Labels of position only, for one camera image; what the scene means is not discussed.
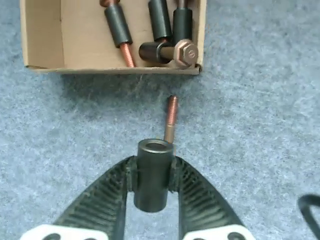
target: cardboard box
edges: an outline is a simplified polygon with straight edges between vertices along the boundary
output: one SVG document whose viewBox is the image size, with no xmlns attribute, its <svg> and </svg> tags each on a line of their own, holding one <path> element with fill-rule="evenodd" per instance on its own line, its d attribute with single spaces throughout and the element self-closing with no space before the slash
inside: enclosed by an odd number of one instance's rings
<svg viewBox="0 0 320 240">
<path fill-rule="evenodd" d="M 138 67 L 126 67 L 115 48 L 99 0 L 20 0 L 24 65 L 36 72 L 105 74 L 185 74 L 202 69 L 207 0 L 191 0 L 193 42 L 199 49 L 195 67 L 177 69 L 173 62 L 152 65 L 139 58 L 139 46 L 152 42 L 149 0 L 121 0 L 133 39 Z M 171 23 L 175 0 L 167 0 Z"/>
</svg>

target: gray carpet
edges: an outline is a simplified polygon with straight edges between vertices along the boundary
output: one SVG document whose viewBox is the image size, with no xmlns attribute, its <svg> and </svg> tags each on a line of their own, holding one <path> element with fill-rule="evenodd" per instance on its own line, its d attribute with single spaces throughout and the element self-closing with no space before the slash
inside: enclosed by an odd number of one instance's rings
<svg viewBox="0 0 320 240">
<path fill-rule="evenodd" d="M 138 141 L 161 138 L 170 94 L 180 97 L 177 154 L 256 239 L 314 239 L 297 198 L 320 194 L 318 0 L 208 0 L 196 77 L 32 73 L 19 1 L 0 6 L 1 239 L 52 223 Z M 125 239 L 177 239 L 176 197 L 147 215 L 130 195 Z"/>
</svg>

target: white plastic part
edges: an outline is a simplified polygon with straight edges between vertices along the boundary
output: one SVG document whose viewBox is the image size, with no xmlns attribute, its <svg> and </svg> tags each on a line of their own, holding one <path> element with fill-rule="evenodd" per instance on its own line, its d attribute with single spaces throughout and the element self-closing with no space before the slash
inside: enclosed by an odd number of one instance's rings
<svg viewBox="0 0 320 240">
<path fill-rule="evenodd" d="M 107 234 L 102 231 L 47 224 L 27 231 L 20 240 L 45 240 L 47 236 L 53 234 L 59 235 L 60 238 L 52 240 L 109 240 Z"/>
<path fill-rule="evenodd" d="M 229 240 L 228 236 L 231 233 L 241 234 L 244 237 L 244 240 L 256 240 L 248 229 L 246 229 L 244 226 L 236 224 L 199 231 L 191 231 L 184 236 L 183 240 Z"/>
</svg>

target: black cylindrical spacer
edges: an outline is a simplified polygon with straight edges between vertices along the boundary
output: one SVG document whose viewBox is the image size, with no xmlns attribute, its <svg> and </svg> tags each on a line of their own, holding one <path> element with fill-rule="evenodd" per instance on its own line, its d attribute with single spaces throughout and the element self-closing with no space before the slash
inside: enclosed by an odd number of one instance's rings
<svg viewBox="0 0 320 240">
<path fill-rule="evenodd" d="M 160 50 L 163 47 L 171 47 L 171 43 L 144 42 L 139 48 L 139 56 L 146 62 L 168 64 L 172 59 L 167 59 L 160 55 Z"/>
<path fill-rule="evenodd" d="M 123 43 L 132 44 L 132 37 L 122 7 L 119 4 L 112 4 L 104 10 L 104 15 L 115 47 L 119 48 Z"/>
<path fill-rule="evenodd" d="M 172 39 L 172 29 L 168 12 L 167 0 L 150 0 L 148 3 L 154 41 Z"/>
<path fill-rule="evenodd" d="M 138 144 L 136 157 L 137 188 L 134 205 L 141 211 L 156 213 L 167 205 L 174 146 L 160 139 L 145 139 Z"/>
<path fill-rule="evenodd" d="M 173 45 L 182 39 L 192 40 L 193 19 L 190 8 L 177 8 L 173 12 Z"/>
</svg>

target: black cable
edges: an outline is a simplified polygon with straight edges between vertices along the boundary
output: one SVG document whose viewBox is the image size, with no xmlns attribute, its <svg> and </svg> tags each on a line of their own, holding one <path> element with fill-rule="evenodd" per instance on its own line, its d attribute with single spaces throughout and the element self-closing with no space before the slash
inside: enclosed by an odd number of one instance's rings
<svg viewBox="0 0 320 240">
<path fill-rule="evenodd" d="M 320 240 L 320 227 L 311 213 L 310 207 L 312 206 L 320 208 L 320 196 L 307 194 L 299 198 L 298 207 L 302 213 L 302 216 L 315 237 Z"/>
</svg>

